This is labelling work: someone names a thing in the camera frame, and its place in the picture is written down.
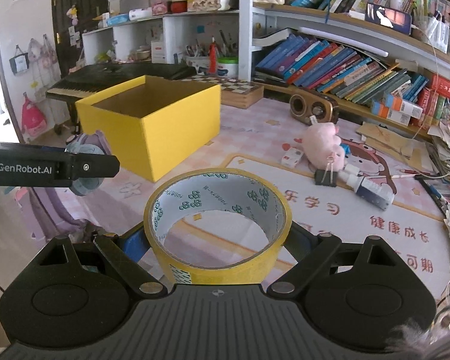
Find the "pink plush toy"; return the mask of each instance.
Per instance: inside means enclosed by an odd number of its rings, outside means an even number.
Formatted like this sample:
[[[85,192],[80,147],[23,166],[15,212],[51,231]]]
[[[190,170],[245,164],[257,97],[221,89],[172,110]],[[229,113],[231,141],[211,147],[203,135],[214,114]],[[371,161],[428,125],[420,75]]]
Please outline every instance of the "pink plush toy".
[[[315,168],[326,170],[330,162],[334,164],[334,172],[344,168],[345,150],[337,133],[338,127],[333,123],[316,123],[305,130],[303,152]]]

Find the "piano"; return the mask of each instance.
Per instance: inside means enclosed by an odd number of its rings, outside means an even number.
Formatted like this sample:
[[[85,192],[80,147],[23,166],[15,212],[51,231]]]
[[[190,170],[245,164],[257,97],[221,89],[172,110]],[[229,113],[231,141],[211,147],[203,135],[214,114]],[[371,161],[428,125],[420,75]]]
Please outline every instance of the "piano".
[[[49,99],[67,103],[75,134],[80,133],[75,102],[112,86],[140,76],[156,76],[167,80],[181,80],[196,74],[194,67],[182,64],[152,64],[134,62],[128,64],[90,64],[61,79],[46,91]]]

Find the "yellow tape roll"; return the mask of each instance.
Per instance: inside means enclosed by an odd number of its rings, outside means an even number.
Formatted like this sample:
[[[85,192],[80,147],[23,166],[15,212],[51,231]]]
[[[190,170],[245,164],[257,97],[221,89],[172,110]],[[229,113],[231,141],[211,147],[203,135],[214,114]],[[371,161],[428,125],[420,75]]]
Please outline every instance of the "yellow tape roll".
[[[163,242],[184,216],[202,211],[237,212],[259,225],[268,245],[253,256],[221,268],[187,264],[169,253]],[[167,278],[180,284],[261,283],[287,239],[292,213],[279,190],[239,169],[210,168],[179,175],[157,189],[147,202],[145,234]]]

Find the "yellow box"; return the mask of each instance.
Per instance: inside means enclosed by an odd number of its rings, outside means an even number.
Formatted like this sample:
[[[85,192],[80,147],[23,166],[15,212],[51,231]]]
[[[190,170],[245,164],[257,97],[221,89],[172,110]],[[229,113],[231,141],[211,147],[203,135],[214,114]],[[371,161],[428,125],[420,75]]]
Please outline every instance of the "yellow box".
[[[220,131],[220,86],[142,76],[76,103],[83,132],[101,130],[120,165],[157,181]]]

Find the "wooden speaker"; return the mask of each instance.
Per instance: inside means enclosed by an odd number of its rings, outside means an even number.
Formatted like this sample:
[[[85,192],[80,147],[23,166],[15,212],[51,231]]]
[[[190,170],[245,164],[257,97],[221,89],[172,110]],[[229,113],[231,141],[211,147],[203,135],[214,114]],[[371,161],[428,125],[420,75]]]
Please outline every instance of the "wooden speaker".
[[[323,93],[297,88],[290,97],[292,116],[310,126],[310,116],[314,115],[319,123],[337,123],[338,103]]]

